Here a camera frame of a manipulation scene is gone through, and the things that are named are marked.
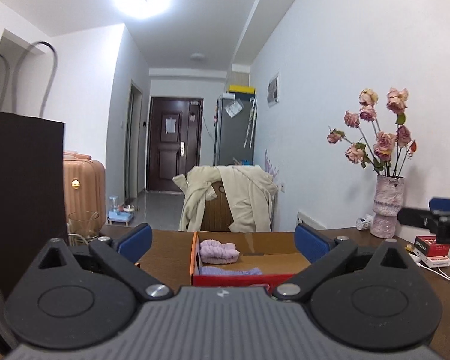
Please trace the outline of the blue pet feeder stand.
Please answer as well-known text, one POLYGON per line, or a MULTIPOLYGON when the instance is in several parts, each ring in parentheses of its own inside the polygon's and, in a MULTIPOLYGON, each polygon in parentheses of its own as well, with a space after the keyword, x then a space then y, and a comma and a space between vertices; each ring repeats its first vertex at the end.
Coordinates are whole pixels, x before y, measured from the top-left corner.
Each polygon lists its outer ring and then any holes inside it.
POLYGON ((109 197, 109 208, 107 211, 108 224, 122 224, 128 227, 133 219, 134 211, 126 210, 122 205, 119 205, 118 196, 109 197))

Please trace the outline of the dark brown entrance door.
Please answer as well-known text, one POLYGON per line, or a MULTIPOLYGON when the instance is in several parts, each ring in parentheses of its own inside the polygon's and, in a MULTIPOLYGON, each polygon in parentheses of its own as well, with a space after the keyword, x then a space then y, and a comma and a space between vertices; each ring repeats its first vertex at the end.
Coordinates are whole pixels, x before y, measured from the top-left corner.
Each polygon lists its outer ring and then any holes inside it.
POLYGON ((178 192, 173 178, 200 164, 202 106, 199 97, 151 98, 148 191, 178 192))

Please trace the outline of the light purple folded cloth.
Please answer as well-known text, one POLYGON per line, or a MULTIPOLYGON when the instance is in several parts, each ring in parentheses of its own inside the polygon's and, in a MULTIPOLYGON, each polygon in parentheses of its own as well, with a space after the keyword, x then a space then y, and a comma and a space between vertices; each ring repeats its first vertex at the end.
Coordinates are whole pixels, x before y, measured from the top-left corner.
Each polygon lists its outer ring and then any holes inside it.
POLYGON ((230 271, 220 267, 202 267, 199 270, 200 275, 205 276, 250 276, 250 275, 263 275, 263 272, 255 267, 245 271, 230 271))

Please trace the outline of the black paper shopping bag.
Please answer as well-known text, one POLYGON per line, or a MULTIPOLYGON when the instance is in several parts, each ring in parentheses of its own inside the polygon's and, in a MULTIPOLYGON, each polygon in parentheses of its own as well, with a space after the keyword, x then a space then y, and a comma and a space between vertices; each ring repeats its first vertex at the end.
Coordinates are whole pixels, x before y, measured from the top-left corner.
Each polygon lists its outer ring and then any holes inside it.
POLYGON ((0 290, 8 297, 52 238, 66 240, 65 125, 0 111, 0 290))

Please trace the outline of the brown wooden chair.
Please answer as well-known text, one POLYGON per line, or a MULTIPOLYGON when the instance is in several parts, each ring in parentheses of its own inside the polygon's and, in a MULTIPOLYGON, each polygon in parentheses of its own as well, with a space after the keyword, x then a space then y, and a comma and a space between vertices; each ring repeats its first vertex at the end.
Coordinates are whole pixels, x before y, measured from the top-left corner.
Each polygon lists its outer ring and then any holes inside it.
POLYGON ((227 201, 224 184, 222 181, 212 184, 217 197, 205 202, 205 211, 201 224, 201 231, 229 232, 229 226, 233 223, 232 212, 227 201))

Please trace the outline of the small white medicine bottle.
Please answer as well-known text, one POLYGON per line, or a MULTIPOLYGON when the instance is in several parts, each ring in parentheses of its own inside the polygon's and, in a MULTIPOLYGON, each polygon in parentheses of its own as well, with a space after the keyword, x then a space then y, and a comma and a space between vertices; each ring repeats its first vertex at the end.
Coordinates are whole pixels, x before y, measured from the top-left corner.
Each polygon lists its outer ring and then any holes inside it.
POLYGON ((356 228, 359 231, 370 230, 373 224, 374 216, 371 214, 365 214, 363 217, 356 220, 356 228))

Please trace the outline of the wall electrical panel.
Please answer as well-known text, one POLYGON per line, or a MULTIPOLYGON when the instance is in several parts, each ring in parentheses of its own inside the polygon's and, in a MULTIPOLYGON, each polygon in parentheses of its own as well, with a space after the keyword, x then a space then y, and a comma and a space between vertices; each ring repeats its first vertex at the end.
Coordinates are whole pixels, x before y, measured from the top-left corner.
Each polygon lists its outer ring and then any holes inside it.
POLYGON ((280 100, 280 74, 277 72, 269 81, 267 86, 268 107, 273 107, 280 100))

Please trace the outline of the white umbrella on fridge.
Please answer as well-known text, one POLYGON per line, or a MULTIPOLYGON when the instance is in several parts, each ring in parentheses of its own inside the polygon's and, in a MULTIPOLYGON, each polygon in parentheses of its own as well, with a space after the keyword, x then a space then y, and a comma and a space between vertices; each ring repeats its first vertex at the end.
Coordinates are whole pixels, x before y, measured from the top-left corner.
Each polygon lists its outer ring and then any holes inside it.
POLYGON ((245 139, 244 139, 244 147, 252 148, 253 140, 254 140, 254 130, 257 119, 257 100, 255 97, 250 99, 250 112, 249 112, 249 122, 247 124, 245 139))

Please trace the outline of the red orange cardboard box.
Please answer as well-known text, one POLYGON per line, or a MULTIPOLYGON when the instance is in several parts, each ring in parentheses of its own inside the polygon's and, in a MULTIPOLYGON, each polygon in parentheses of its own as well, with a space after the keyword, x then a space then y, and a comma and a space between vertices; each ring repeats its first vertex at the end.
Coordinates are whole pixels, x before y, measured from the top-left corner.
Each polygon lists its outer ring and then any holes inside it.
POLYGON ((311 263, 297 250, 291 232, 197 232, 193 237, 190 259, 191 283, 198 287, 249 287, 262 286, 271 292, 311 263), (218 265, 225 270, 245 271, 259 268, 263 275, 205 276, 202 267, 210 267, 200 257, 200 243, 216 240, 223 244, 234 243, 240 252, 238 261, 218 265))

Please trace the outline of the white wall radiator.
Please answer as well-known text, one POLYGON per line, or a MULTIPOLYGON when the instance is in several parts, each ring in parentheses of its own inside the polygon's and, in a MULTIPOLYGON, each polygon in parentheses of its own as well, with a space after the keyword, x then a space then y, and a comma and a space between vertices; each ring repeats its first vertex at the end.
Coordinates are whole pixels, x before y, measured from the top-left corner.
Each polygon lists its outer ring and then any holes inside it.
POLYGON ((309 217, 304 211, 297 211, 297 225, 299 224, 319 231, 327 229, 324 225, 309 217))

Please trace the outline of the yellow box on refrigerator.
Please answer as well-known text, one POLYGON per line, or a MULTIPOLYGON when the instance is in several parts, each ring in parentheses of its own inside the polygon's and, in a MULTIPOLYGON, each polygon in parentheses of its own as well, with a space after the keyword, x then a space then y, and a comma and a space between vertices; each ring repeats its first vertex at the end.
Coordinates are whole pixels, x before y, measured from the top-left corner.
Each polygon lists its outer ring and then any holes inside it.
POLYGON ((241 93, 241 94, 255 94, 256 89, 250 86, 244 85, 229 85, 227 91, 229 93, 241 93))

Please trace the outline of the dried pink rose bouquet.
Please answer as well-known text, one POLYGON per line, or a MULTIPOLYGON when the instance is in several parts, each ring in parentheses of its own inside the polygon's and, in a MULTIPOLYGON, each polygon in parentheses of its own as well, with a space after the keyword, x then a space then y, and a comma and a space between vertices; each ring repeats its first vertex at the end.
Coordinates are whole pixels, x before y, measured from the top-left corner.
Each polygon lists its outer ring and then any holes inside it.
POLYGON ((358 96, 359 110, 346 111, 344 124, 359 132, 360 137, 352 140, 344 131, 331 128, 327 142, 335 145, 345 142, 348 147, 345 158, 351 164, 363 169, 372 167, 379 176, 399 179, 407 159, 414 156, 418 149, 406 126, 409 91, 407 88, 390 88, 386 96, 386 108, 395 117, 395 128, 387 132, 380 127, 376 106, 379 95, 371 88, 363 89, 358 96))

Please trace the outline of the grey refrigerator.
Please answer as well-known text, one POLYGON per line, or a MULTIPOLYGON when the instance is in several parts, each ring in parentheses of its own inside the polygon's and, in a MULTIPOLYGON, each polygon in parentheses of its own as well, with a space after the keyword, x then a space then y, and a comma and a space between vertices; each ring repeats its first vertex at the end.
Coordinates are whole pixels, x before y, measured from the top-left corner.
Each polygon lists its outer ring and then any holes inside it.
POLYGON ((250 99, 253 94, 226 93, 217 100, 214 133, 214 165, 252 165, 252 148, 245 148, 245 134, 249 122, 250 99))

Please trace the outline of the beige coat on chair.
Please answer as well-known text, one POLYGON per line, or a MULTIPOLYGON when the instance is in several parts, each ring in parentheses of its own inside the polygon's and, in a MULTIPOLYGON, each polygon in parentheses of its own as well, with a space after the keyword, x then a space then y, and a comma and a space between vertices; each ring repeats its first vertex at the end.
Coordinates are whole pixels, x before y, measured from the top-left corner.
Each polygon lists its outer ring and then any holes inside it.
POLYGON ((232 214, 233 233, 268 233, 272 230, 274 199, 279 188, 273 176, 260 166, 195 166, 173 178, 184 193, 179 222, 183 232, 204 231, 206 203, 215 200, 213 184, 221 182, 232 214))

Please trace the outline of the clear glass jar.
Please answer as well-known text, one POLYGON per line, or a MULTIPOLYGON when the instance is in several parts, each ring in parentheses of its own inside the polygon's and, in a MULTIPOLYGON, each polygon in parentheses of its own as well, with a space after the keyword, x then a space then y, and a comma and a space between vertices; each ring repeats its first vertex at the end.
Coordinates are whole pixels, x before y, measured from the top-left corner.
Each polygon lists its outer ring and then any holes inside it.
POLYGON ((98 211, 74 212, 68 216, 68 238, 72 246, 85 245, 97 238, 103 223, 98 211))

